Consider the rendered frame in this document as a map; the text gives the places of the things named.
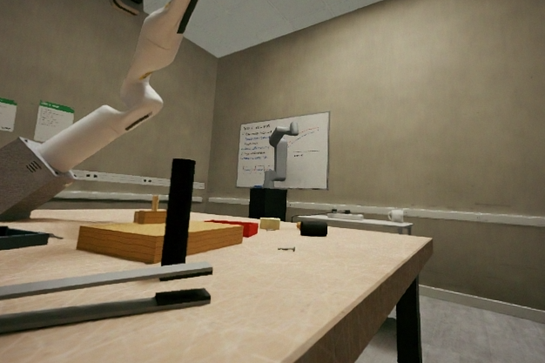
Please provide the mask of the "red shallow tray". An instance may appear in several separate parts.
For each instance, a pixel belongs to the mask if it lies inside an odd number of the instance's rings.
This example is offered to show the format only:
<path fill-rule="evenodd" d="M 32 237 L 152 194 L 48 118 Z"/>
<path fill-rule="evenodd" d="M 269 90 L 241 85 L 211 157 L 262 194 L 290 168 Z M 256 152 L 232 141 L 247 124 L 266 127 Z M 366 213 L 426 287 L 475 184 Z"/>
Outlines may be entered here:
<path fill-rule="evenodd" d="M 205 222 L 213 223 L 222 223 L 222 224 L 235 224 L 235 225 L 244 225 L 243 228 L 243 237 L 250 238 L 251 236 L 258 233 L 259 223 L 252 222 L 239 222 L 239 221 L 226 221 L 226 220 L 206 220 Z"/>

